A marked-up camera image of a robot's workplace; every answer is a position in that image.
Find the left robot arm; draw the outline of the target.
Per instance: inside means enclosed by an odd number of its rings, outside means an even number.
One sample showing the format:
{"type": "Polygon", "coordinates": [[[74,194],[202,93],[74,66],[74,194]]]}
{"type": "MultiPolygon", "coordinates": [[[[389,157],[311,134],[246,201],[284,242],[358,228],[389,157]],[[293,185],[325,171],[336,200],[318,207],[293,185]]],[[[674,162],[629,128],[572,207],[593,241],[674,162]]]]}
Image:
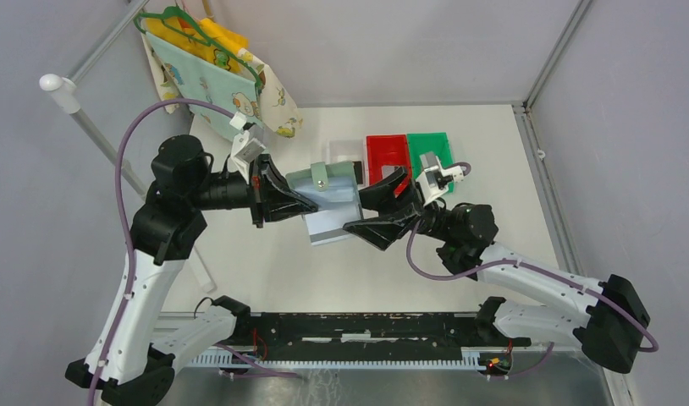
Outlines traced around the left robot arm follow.
{"type": "Polygon", "coordinates": [[[206,229],[206,211],[246,209],[261,227],[317,210],[287,185],[268,154],[255,158],[247,176],[215,173],[211,156],[189,134],[164,141],[152,171],[145,203],[126,226],[124,275],[107,325],[93,350],[65,372],[110,405],[155,405],[197,356],[251,335],[249,307],[221,297],[172,334],[153,336],[168,292],[206,229]]]}

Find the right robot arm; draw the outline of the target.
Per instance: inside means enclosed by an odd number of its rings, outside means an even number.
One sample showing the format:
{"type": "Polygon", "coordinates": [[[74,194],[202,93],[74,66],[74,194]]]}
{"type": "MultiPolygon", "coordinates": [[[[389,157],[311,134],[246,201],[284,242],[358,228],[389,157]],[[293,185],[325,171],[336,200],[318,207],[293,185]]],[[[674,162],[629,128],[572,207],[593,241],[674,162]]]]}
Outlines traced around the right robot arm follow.
{"type": "Polygon", "coordinates": [[[441,242],[443,282],[468,278],[499,285],[532,300],[530,305],[492,297],[477,313],[474,332],[486,345],[506,338],[561,343],[580,349],[613,372],[631,372],[641,353],[658,351],[648,330],[651,318],[634,285],[613,274],[606,280],[540,265],[496,241],[498,227],[489,205],[438,201],[450,184],[470,172],[468,163],[432,165],[412,181],[397,168],[362,189],[362,205],[374,217],[347,222],[344,230],[380,250],[398,239],[423,235],[441,242]]]}

